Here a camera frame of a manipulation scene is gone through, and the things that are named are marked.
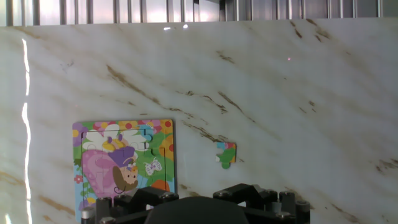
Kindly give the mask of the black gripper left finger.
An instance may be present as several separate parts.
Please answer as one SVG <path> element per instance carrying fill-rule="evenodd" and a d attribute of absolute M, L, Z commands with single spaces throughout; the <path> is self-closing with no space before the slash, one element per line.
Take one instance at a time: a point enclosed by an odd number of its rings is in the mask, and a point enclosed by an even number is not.
<path fill-rule="evenodd" d="M 177 193 L 155 187 L 134 189 L 127 194 L 115 197 L 100 197 L 95 200 L 94 205 L 81 210 L 80 223 L 106 223 L 106 219 L 108 223 L 125 220 L 137 223 L 145 220 L 144 216 L 149 213 L 148 205 L 156 207 L 178 199 Z"/>

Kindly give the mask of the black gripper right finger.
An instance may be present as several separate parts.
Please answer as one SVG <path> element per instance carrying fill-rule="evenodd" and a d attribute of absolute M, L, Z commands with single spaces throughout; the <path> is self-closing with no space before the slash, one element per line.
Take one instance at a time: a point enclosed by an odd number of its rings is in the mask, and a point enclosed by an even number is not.
<path fill-rule="evenodd" d="M 233 215 L 246 223 L 310 224 L 310 203 L 291 191 L 277 192 L 257 184 L 237 184 L 213 193 L 237 209 Z"/>

